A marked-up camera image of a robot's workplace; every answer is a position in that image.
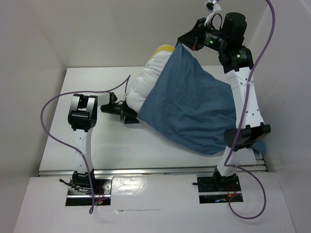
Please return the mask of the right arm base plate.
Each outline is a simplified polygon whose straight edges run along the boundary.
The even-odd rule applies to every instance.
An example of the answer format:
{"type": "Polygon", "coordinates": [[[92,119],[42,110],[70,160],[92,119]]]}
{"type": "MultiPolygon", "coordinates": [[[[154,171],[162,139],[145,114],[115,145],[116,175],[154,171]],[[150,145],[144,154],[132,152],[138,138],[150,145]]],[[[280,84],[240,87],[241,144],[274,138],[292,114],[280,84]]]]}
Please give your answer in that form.
{"type": "Polygon", "coordinates": [[[200,204],[243,202],[242,189],[239,178],[236,176],[233,181],[217,186],[213,177],[197,177],[192,185],[197,187],[200,204]]]}

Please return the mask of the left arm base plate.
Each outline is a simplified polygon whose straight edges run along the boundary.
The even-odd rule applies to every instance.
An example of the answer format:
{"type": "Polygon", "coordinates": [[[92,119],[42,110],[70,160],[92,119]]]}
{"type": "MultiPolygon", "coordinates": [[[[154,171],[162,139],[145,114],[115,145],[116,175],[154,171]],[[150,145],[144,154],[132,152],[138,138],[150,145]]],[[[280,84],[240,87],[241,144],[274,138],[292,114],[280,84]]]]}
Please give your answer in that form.
{"type": "MultiPolygon", "coordinates": [[[[66,206],[91,206],[92,194],[89,187],[74,185],[72,179],[69,182],[66,206]]],[[[112,178],[95,180],[94,201],[95,206],[109,206],[111,204],[112,178]]]]}

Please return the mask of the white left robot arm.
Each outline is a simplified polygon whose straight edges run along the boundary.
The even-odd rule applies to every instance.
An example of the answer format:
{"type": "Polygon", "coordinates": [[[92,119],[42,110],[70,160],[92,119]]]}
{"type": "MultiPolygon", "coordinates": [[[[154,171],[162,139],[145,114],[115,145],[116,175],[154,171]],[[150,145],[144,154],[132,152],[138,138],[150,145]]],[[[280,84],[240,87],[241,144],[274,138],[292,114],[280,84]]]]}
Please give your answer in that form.
{"type": "Polygon", "coordinates": [[[118,115],[125,124],[139,123],[138,114],[126,101],[118,101],[113,92],[86,96],[74,94],[68,114],[68,123],[75,137],[76,165],[71,186],[84,193],[92,193],[96,188],[94,166],[91,158],[91,136],[97,123],[98,109],[103,113],[118,115]]]}

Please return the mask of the blue fabric pillowcase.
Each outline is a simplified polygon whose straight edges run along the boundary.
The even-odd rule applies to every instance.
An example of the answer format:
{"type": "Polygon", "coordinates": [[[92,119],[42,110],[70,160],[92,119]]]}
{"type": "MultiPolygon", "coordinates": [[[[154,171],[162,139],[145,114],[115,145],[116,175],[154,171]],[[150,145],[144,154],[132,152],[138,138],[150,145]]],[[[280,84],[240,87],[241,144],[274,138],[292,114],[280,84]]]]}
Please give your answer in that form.
{"type": "Polygon", "coordinates": [[[224,131],[236,127],[229,84],[215,79],[179,44],[138,113],[167,139],[205,156],[224,151],[224,131]]]}

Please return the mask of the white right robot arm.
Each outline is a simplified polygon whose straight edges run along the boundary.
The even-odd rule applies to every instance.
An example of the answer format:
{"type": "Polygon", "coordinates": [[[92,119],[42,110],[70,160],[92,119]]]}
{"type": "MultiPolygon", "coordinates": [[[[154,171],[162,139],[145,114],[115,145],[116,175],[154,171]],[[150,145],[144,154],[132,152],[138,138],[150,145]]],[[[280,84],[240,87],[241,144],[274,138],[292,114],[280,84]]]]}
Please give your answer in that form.
{"type": "Polygon", "coordinates": [[[250,49],[243,45],[247,27],[245,16],[228,13],[221,18],[216,29],[212,23],[216,13],[197,20],[193,29],[180,36],[178,42],[192,51],[208,47],[218,52],[218,59],[229,81],[236,111],[236,127],[224,132],[226,148],[221,162],[216,166],[212,185],[226,191],[236,179],[242,159],[253,155],[252,146],[270,133],[257,103],[253,79],[253,58],[250,49]]]}

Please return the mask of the cream quilted pillow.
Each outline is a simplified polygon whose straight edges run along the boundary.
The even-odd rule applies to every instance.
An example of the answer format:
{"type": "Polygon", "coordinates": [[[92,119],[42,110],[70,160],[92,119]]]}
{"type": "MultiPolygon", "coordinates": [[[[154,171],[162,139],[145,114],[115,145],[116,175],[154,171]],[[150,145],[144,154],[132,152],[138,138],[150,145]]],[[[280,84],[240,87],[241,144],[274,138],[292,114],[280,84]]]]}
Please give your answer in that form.
{"type": "Polygon", "coordinates": [[[126,103],[137,114],[156,84],[175,47],[159,46],[142,69],[134,85],[126,91],[126,103]]]}

